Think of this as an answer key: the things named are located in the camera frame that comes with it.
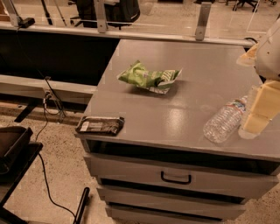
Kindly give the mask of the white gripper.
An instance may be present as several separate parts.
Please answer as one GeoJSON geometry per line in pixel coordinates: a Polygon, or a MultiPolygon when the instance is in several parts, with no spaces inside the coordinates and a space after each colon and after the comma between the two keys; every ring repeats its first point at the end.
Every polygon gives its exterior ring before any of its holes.
{"type": "Polygon", "coordinates": [[[266,79],[261,86],[253,86],[248,92],[246,111],[238,129],[241,138],[254,139],[280,113],[280,18],[259,44],[251,46],[236,63],[255,66],[256,72],[266,79]]]}

